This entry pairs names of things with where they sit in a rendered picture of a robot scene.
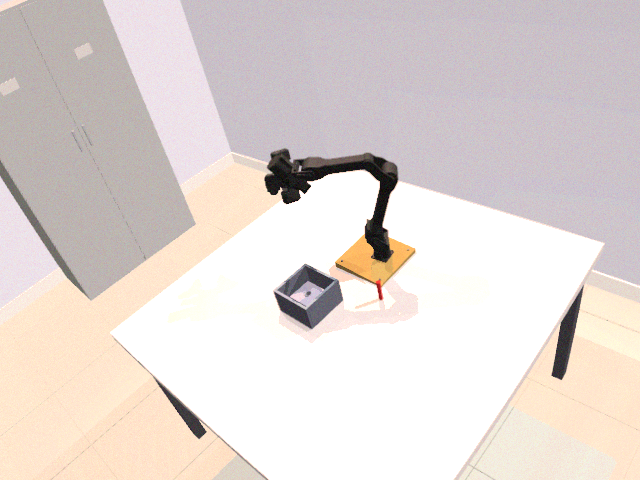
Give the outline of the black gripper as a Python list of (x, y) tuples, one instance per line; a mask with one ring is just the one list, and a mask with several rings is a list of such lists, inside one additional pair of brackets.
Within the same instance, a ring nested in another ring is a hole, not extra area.
[[(271, 157), (271, 159), (272, 159), (274, 156), (277, 156), (277, 155), (279, 155), (279, 156), (280, 156), (281, 154), (282, 154), (283, 156), (285, 155), (285, 157), (286, 157), (288, 160), (290, 160), (290, 159), (291, 159), (290, 154), (289, 154), (289, 151), (288, 151), (287, 149), (282, 149), (282, 150), (278, 150), (278, 151), (272, 152), (272, 153), (270, 154), (270, 157)], [(282, 181), (283, 181), (283, 183), (284, 183), (284, 187), (285, 187), (285, 188), (282, 188), (282, 191), (280, 192), (280, 193), (281, 193), (282, 200), (283, 200), (283, 203), (285, 203), (285, 204), (290, 204), (290, 203), (293, 203), (293, 202), (299, 201), (299, 200), (300, 200), (300, 198), (301, 198), (299, 190), (294, 190), (294, 189), (292, 189), (292, 188), (288, 187), (288, 186), (286, 185), (286, 183), (285, 183), (285, 179), (283, 179)]]

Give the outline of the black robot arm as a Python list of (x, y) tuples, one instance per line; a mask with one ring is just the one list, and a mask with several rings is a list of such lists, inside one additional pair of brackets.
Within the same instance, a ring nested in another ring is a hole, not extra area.
[[(299, 165), (302, 166), (301, 171), (299, 171)], [(306, 194), (311, 187), (308, 182), (322, 179), (329, 174), (367, 170), (380, 181), (380, 188), (373, 217), (371, 220), (367, 219), (365, 225), (365, 239), (374, 249), (371, 258), (387, 263), (393, 255), (394, 250), (390, 249), (389, 230), (383, 227), (383, 222), (390, 195), (398, 182), (397, 166), (394, 163), (371, 153), (330, 159), (310, 156), (293, 159), (293, 162), (281, 154), (274, 156), (268, 162), (267, 169), (272, 173), (265, 174), (264, 182), (267, 192), (271, 195), (276, 195), (280, 188), (285, 188), (283, 179), (288, 187)]]

